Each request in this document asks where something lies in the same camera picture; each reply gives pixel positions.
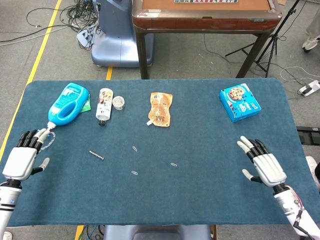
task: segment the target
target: floor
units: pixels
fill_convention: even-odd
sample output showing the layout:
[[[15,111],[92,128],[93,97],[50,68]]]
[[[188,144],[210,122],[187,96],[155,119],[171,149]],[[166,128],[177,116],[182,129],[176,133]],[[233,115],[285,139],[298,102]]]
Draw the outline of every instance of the floor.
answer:
[[[62,0],[60,9],[73,5],[72,0]],[[285,14],[293,5],[293,0],[287,0],[282,7]],[[297,13],[290,17],[284,29],[287,29],[297,16],[304,1],[297,6]],[[16,38],[34,32],[36,29],[26,22],[26,14],[35,8],[54,8],[54,0],[1,0],[0,1],[0,41]],[[309,73],[320,75],[320,47],[304,53],[301,49],[306,39],[305,29],[311,22],[320,4],[307,2],[301,14],[286,33],[286,41],[278,42],[278,54],[273,63],[285,67],[300,66]],[[42,27],[48,26],[52,17],[52,10],[35,11],[29,20]],[[52,32],[45,45],[42,57],[36,68],[33,68],[44,37],[24,41],[17,44],[1,46],[0,42],[0,143],[5,139],[6,132],[17,108],[21,94],[28,79],[43,80],[104,80],[107,68],[98,67],[92,63],[91,54],[80,49],[76,41],[76,34],[69,28]],[[250,35],[219,35],[206,34],[205,40],[210,51],[225,55],[240,48],[255,39]],[[245,55],[238,52],[228,59],[228,63],[220,56],[209,53],[204,46],[203,34],[157,34],[155,42],[155,59],[150,68],[151,79],[208,79],[234,78],[245,59]],[[270,77],[282,82],[281,68],[272,65]],[[291,69],[296,77],[309,77],[302,70]],[[253,66],[247,77],[263,77],[264,74]],[[290,76],[284,72],[284,78]],[[136,80],[140,78],[138,68],[114,68],[111,80]],[[320,127],[320,92],[308,97],[300,97],[295,92],[301,87],[297,82],[286,82],[288,101],[296,125]],[[320,148],[303,147],[306,155],[313,156],[320,161]],[[11,228],[15,240],[25,239],[74,239],[76,226],[31,226]],[[218,227],[219,240],[269,240],[299,239],[289,225],[223,225]]]

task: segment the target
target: brown table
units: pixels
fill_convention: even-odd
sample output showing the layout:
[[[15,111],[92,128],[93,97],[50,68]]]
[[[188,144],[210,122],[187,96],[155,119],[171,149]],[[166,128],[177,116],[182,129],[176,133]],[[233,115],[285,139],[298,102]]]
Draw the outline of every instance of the brown table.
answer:
[[[133,0],[132,21],[142,79],[148,79],[145,35],[149,33],[253,34],[257,37],[236,78],[244,78],[282,18],[277,0],[237,3],[174,3]]]

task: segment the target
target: yellow floor line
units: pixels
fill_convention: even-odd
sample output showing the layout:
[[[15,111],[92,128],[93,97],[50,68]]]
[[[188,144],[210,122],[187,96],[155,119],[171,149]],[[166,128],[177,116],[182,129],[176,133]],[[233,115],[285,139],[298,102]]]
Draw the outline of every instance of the yellow floor line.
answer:
[[[112,69],[113,69],[113,67],[112,67],[112,66],[108,67],[108,71],[106,72],[105,80],[111,80],[111,76],[112,76]]]
[[[62,0],[58,0],[56,2],[56,5],[55,5],[54,9],[58,9],[60,7],[61,1]],[[32,67],[31,73],[29,75],[28,81],[25,84],[26,86],[34,80],[34,76],[36,74],[40,59],[42,57],[42,54],[44,53],[44,50],[45,50],[45,47],[46,47],[46,44],[47,44],[47,41],[48,41],[48,38],[49,38],[49,35],[50,35],[50,32],[51,32],[51,26],[53,26],[53,24],[55,22],[57,13],[58,13],[58,10],[54,10],[53,13],[52,13],[52,17],[51,17],[50,23],[48,25],[49,28],[46,30],[46,35],[44,35],[41,47],[39,49],[38,55],[36,56],[36,59],[35,59],[35,62],[33,64],[33,67]],[[23,93],[22,93],[22,95],[20,97],[20,101],[19,101],[18,106],[16,107],[16,109],[14,111],[14,114],[13,114],[12,120],[10,122],[8,131],[6,132],[4,140],[3,140],[3,143],[1,145],[1,148],[0,148],[0,161],[2,160],[2,156],[3,156],[4,151],[5,151],[5,147],[6,147],[6,144],[7,144],[7,141],[8,141],[8,137],[10,135],[12,125],[14,124],[18,109],[20,107],[22,97],[24,96],[24,92],[25,91],[23,91]]]
[[[108,71],[106,72],[105,80],[111,80],[112,70],[113,70],[112,66],[108,67]],[[84,225],[78,225],[76,227],[74,240],[78,240],[79,239],[80,234],[82,233],[83,230],[84,230]]]

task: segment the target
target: blue box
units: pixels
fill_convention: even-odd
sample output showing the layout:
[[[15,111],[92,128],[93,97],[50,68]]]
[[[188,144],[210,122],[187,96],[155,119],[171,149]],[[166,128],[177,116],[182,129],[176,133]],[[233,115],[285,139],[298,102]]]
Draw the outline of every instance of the blue box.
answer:
[[[221,90],[219,98],[232,122],[256,115],[261,110],[246,83]]]

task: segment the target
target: white bottle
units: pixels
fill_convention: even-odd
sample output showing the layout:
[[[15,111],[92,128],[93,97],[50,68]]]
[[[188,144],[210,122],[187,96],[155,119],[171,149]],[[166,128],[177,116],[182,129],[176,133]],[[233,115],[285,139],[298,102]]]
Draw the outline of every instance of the white bottle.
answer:
[[[113,95],[114,92],[109,88],[102,88],[100,90],[95,114],[100,126],[106,125],[106,121],[110,119]]]

